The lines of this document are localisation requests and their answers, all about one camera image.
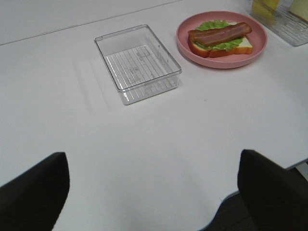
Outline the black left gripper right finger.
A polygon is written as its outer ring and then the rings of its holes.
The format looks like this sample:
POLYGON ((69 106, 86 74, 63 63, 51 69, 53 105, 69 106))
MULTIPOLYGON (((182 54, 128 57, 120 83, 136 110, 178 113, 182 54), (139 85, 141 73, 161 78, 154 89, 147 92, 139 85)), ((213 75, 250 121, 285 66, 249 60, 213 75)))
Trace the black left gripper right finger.
POLYGON ((308 229, 308 182, 262 154, 241 152, 237 185, 260 231, 308 229))

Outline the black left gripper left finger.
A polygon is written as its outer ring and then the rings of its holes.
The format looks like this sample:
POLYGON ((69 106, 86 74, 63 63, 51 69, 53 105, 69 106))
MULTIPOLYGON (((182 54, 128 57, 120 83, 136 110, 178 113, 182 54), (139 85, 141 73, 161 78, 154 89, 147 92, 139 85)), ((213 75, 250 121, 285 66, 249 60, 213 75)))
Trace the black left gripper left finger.
POLYGON ((51 231, 70 189, 66 154, 49 155, 0 188, 2 231, 51 231))

